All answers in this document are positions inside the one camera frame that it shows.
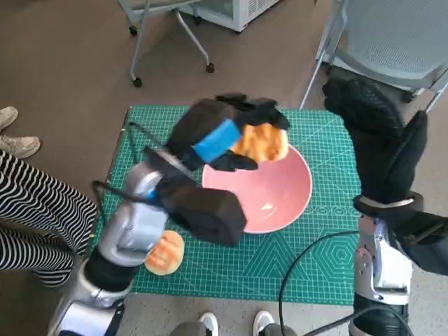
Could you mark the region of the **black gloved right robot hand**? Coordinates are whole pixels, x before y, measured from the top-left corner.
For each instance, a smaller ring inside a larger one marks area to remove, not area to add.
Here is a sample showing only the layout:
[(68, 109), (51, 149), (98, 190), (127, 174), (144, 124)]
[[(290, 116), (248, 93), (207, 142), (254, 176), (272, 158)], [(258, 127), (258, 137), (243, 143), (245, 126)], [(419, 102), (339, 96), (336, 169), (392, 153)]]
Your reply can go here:
[(427, 113), (404, 123), (395, 104), (359, 78), (331, 78), (322, 91), (325, 108), (343, 119), (351, 137), (362, 196), (382, 204), (410, 197), (427, 144)]

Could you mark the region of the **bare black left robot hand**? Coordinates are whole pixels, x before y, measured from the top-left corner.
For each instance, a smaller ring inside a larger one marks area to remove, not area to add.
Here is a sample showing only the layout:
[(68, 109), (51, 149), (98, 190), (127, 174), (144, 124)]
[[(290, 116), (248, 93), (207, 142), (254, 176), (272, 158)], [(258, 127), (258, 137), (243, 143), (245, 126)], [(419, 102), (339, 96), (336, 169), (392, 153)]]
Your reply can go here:
[(250, 99), (242, 93), (227, 93), (195, 102), (174, 126), (167, 150), (189, 170), (204, 165), (234, 172), (256, 170), (258, 163), (231, 151), (242, 139), (247, 125), (271, 126), (287, 130), (290, 123), (270, 98)]

